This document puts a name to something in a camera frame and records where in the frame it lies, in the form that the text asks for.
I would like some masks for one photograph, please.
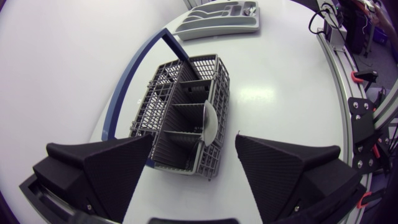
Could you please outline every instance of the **floor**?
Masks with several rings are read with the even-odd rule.
[[[364,52],[365,49],[363,49],[360,55],[354,54],[359,70],[370,69],[377,71],[379,74],[377,83],[373,83],[371,87],[384,86],[390,90],[398,79],[397,62],[392,56],[390,42],[387,42],[386,45],[372,42],[371,52],[367,58],[363,56]]]

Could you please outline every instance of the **cable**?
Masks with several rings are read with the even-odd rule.
[[[365,34],[365,31],[363,31],[363,30],[368,26],[368,17],[367,17],[367,16],[364,16],[364,17],[365,17],[365,19],[366,19],[366,24],[365,24],[364,27],[362,27],[362,33],[363,33],[363,34]]]
[[[320,17],[322,17],[322,19],[325,19],[325,17],[321,14],[321,12],[327,12],[327,11],[326,11],[326,10],[319,10],[318,12],[316,12],[316,13],[312,16],[312,18],[311,18],[311,20],[310,20],[310,23],[308,24],[308,29],[309,29],[309,31],[310,31],[311,33],[313,33],[313,34],[316,34],[316,35],[321,34],[321,33],[326,34],[324,30],[323,30],[323,31],[320,31],[320,32],[314,32],[314,31],[311,30],[312,22],[313,22],[314,18],[315,18],[317,15],[319,15]]]
[[[358,56],[358,59],[359,59],[359,61],[360,61],[362,64],[366,65],[367,67],[372,67],[372,66],[373,66],[373,63],[366,64],[365,62],[363,62],[360,55]]]

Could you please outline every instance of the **metal frame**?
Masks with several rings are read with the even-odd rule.
[[[353,160],[353,135],[351,126],[351,113],[348,108],[348,99],[350,97],[366,98],[362,84],[355,83],[351,78],[351,72],[357,71],[351,55],[346,47],[337,49],[333,43],[326,40],[324,34],[317,35],[318,41],[328,60],[333,79],[336,84],[338,98],[341,108],[341,117],[343,120],[343,161],[352,166]],[[372,174],[363,175],[361,183],[369,190],[372,180]],[[361,221],[364,209],[354,208],[345,219],[340,223],[359,223]]]

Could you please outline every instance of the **wire grid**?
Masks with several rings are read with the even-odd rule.
[[[136,119],[132,122],[130,136],[151,134],[154,136],[154,146],[159,137],[165,110],[175,87],[182,62],[179,60],[165,63],[158,67],[154,77],[148,84],[148,89],[141,103]]]
[[[220,162],[220,151],[221,149],[214,144],[204,147],[197,173],[209,179],[216,175]]]
[[[212,79],[215,74],[215,65],[217,55],[203,55],[198,57],[189,58],[193,65],[194,71],[201,77],[201,79]]]
[[[229,74],[217,55],[203,55],[190,58],[194,71],[202,80],[215,80],[212,104],[217,112],[219,130],[216,141],[208,147],[198,147],[200,158],[198,160],[197,174],[212,178],[218,172],[220,151],[224,141],[226,116],[229,100]],[[183,62],[174,61],[161,65],[152,81],[149,82],[148,91],[144,97],[136,121],[133,122],[131,136],[140,136],[146,133],[154,135],[151,158],[156,148],[159,132],[162,127],[165,110],[168,108],[170,97],[173,95],[178,76],[186,69]],[[157,167],[165,170],[190,171],[159,164]]]

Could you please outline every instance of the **gray divider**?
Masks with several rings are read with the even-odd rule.
[[[203,126],[204,103],[173,105],[194,127]]]

